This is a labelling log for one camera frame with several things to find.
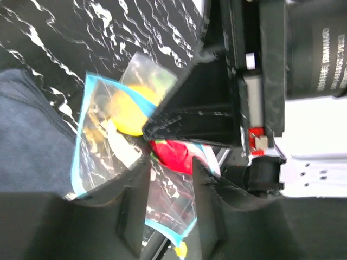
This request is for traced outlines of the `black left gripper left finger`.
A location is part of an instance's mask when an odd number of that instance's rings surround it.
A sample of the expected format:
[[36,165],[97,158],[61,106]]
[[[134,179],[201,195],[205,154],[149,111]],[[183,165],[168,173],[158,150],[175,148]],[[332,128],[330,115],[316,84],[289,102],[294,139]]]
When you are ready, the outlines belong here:
[[67,201],[47,192],[1,193],[1,259],[139,259],[151,163]]

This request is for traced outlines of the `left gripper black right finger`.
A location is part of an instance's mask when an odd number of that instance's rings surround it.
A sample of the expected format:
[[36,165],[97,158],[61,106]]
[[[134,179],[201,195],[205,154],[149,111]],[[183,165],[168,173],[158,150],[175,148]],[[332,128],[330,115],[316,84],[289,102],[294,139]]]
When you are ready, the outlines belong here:
[[346,199],[280,195],[284,163],[255,158],[242,189],[193,159],[203,259],[346,259]]

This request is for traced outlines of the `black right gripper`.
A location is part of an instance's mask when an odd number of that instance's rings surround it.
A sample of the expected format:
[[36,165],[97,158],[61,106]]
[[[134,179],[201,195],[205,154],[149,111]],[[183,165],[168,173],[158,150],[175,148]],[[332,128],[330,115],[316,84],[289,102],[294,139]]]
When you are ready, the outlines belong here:
[[226,58],[195,63],[143,127],[144,137],[262,156],[284,132],[287,84],[285,1],[220,1]]

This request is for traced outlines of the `fake orange fruit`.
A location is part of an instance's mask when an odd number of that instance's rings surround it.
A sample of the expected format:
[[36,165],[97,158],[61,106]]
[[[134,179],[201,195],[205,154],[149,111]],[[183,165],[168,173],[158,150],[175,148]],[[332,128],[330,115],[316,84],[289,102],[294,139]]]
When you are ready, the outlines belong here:
[[[159,95],[148,86],[132,84],[129,87],[148,99],[152,104],[159,105]],[[147,116],[124,91],[116,90],[108,108],[111,119],[118,131],[136,137],[143,135],[142,127],[147,121]]]

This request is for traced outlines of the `clear zip top bag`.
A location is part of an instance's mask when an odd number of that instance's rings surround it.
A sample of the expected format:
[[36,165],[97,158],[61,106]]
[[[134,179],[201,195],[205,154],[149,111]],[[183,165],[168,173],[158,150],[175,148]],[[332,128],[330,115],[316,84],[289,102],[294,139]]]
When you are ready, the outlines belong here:
[[[74,192],[82,195],[119,178],[149,155],[151,175],[145,224],[171,241],[177,256],[185,259],[188,248],[184,239],[197,222],[192,175],[164,166],[143,135],[131,136],[118,131],[108,108],[119,89],[131,97],[148,120],[158,105],[129,85],[148,86],[161,102],[176,80],[175,74],[142,53],[133,55],[119,81],[87,73],[71,177]],[[219,176],[220,166],[212,147],[195,145],[201,146],[208,161],[207,169]]]

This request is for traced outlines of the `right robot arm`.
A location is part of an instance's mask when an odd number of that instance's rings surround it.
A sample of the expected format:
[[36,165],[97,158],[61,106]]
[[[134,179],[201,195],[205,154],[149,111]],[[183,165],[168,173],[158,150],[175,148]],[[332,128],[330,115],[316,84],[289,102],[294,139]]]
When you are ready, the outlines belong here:
[[203,1],[195,57],[144,137],[242,148],[228,179],[254,195],[346,197],[346,155],[276,145],[286,101],[346,98],[346,1]]

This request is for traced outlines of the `folded grey-blue towel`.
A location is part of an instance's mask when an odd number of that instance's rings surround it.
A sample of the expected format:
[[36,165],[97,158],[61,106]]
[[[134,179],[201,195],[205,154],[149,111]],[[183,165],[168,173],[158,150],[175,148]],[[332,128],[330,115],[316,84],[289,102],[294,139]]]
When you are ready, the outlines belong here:
[[75,134],[26,71],[1,72],[1,191],[50,191],[72,200]]

